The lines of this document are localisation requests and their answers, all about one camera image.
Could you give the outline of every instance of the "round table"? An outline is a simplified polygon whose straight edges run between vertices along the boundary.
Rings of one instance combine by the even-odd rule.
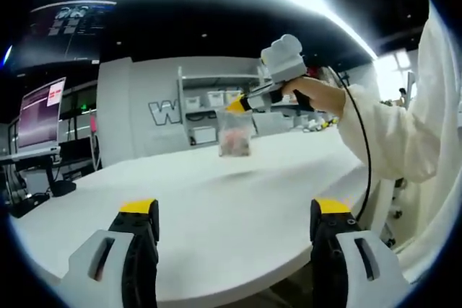
[[[246,158],[218,148],[129,160],[77,180],[13,224],[32,259],[62,278],[69,256],[108,229],[122,203],[160,205],[160,307],[216,307],[259,292],[310,260],[310,202],[362,197],[366,167],[336,128],[253,139]]]

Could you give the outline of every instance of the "white shelf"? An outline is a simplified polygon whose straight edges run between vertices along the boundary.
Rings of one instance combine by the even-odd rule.
[[[261,76],[250,74],[217,74],[182,76],[183,89],[249,87],[260,84]]]
[[[211,113],[211,112],[215,112],[218,109],[219,109],[218,107],[201,107],[201,108],[198,108],[197,110],[187,110],[186,115],[196,115],[198,113]]]
[[[259,75],[251,74],[216,74],[216,75],[188,75],[182,76],[183,80],[188,79],[260,79]]]
[[[287,107],[287,106],[298,106],[296,102],[277,102],[271,105],[271,107]]]

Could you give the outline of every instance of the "lab coat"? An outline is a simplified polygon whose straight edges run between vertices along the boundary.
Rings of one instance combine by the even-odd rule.
[[[425,220],[422,232],[398,254],[409,281],[417,280],[432,264],[462,206],[461,62],[459,47],[430,5],[419,45],[417,95],[409,109],[382,105],[360,86],[350,87],[365,124],[372,170],[390,180],[405,177],[430,194],[429,203],[419,211]],[[358,117],[352,101],[346,100],[339,132],[367,163]]]

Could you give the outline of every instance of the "black cable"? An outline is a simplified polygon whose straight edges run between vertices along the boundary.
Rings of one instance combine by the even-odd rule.
[[[74,114],[74,140],[79,139],[79,134],[77,133],[77,116],[75,112],[77,111],[77,105],[79,104],[79,100],[77,99],[79,97],[78,93],[75,93],[74,96],[72,97],[73,100],[73,105],[72,105],[72,112]]]
[[[56,180],[58,179],[60,169],[61,169],[61,166],[58,166],[58,171],[56,172],[56,176],[53,179],[54,182],[56,182]]]
[[[12,205],[15,205],[16,202],[14,201],[14,197],[13,197],[13,186],[10,183],[10,178],[11,178],[11,181],[13,181],[12,166],[8,165],[7,169],[4,170],[4,173],[5,173],[6,183],[8,185],[7,190],[9,191],[10,198],[12,199]]]
[[[22,178],[21,175],[19,174],[19,172],[17,171],[16,165],[14,166],[14,168],[16,170],[13,170],[13,165],[9,165],[9,168],[10,168],[10,172],[12,174],[12,177],[16,176],[16,181],[17,181],[17,184],[18,184],[18,188],[21,189],[22,191],[24,191],[25,196],[26,196],[25,200],[27,200],[28,199],[27,195],[29,195],[29,190],[27,189],[27,186],[26,186],[26,188],[24,188],[22,186],[22,183],[24,182],[24,178]],[[24,200],[21,196],[19,196],[19,199],[20,199],[20,202],[22,202]]]
[[[372,165],[371,165],[371,159],[370,159],[370,149],[369,149],[369,142],[367,141],[367,136],[366,136],[366,129],[364,127],[364,123],[362,122],[362,118],[361,118],[361,115],[359,113],[359,110],[358,110],[358,107],[356,106],[356,102],[354,102],[354,99],[353,99],[353,96],[351,95],[351,93],[349,92],[349,89],[348,87],[345,85],[345,82],[340,78],[339,76],[339,73],[337,73],[337,71],[334,71],[337,75],[337,77],[339,78],[339,81],[341,82],[341,84],[344,86],[345,90],[346,90],[346,93],[348,94],[350,100],[352,101],[352,104],[353,104],[353,107],[354,107],[354,110],[356,111],[356,114],[358,116],[358,119],[359,119],[359,124],[361,125],[361,131],[362,131],[362,135],[364,136],[364,142],[366,144],[366,155],[367,155],[367,188],[366,188],[366,194],[365,194],[365,197],[364,197],[364,200],[362,202],[362,206],[361,206],[361,209],[359,210],[359,213],[356,217],[356,220],[359,221],[366,209],[366,205],[367,205],[367,202],[369,201],[369,195],[370,195],[370,186],[372,184]]]
[[[71,119],[67,120],[67,141],[69,142],[71,140]]]

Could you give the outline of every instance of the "computer screen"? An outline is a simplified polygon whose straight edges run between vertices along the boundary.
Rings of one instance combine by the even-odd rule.
[[[22,98],[18,148],[58,141],[58,122],[65,78],[51,82]]]
[[[116,3],[68,1],[32,10],[4,65],[13,72],[70,61],[99,63],[101,33]]]

